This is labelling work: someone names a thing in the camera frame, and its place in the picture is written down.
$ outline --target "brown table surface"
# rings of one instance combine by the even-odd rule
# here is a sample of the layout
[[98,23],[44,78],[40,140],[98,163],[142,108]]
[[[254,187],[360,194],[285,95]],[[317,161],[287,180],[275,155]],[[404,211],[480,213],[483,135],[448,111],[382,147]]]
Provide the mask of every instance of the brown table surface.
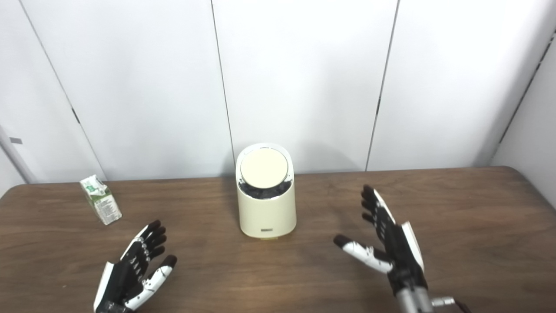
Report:
[[142,312],[397,312],[387,278],[332,243],[380,246],[364,183],[411,221],[431,296],[556,311],[556,214],[505,167],[297,175],[297,227],[273,241],[240,231],[233,178],[109,182],[123,213],[109,226],[77,183],[21,185],[0,199],[0,311],[92,312],[105,262],[160,219],[178,263]]

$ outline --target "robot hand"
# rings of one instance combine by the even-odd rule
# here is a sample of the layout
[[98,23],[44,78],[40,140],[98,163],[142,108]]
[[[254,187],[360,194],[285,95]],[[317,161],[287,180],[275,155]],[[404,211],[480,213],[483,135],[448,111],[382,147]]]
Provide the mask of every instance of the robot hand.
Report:
[[334,238],[334,243],[372,269],[387,274],[403,312],[432,312],[423,258],[411,224],[396,224],[382,197],[368,185],[363,187],[361,195],[361,205],[366,209],[363,219],[373,224],[386,251],[365,246],[341,234]]
[[151,260],[164,253],[165,232],[160,221],[150,223],[131,241],[119,262],[106,262],[93,305],[95,313],[134,312],[155,294],[177,262],[176,256],[169,255],[143,278]]

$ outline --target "white wall panel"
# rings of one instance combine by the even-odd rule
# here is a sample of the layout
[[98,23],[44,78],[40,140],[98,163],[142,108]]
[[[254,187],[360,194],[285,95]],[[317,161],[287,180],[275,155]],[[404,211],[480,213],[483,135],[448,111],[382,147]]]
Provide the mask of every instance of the white wall panel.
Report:
[[25,181],[0,147],[0,198],[10,188],[24,183]]
[[23,3],[108,179],[233,172],[210,1]]
[[364,170],[396,1],[214,0],[234,152]]
[[31,183],[103,177],[17,0],[0,1],[0,140]]
[[493,165],[520,171],[556,207],[556,45],[525,95]]
[[555,4],[402,0],[368,168],[486,165],[554,31]]

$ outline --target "container lid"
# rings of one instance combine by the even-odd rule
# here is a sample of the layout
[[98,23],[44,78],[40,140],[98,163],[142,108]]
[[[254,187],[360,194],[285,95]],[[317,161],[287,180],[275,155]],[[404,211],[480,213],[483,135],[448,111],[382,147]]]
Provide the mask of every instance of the container lid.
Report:
[[287,175],[287,160],[279,151],[261,148],[249,152],[241,162],[241,176],[256,188],[271,188]]

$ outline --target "silver cylinder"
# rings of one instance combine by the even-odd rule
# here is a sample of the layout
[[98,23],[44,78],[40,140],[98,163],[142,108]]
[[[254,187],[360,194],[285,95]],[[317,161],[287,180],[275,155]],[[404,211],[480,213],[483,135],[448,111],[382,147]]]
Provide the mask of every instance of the silver cylinder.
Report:
[[402,313],[434,313],[429,292],[423,287],[404,288],[396,294]]

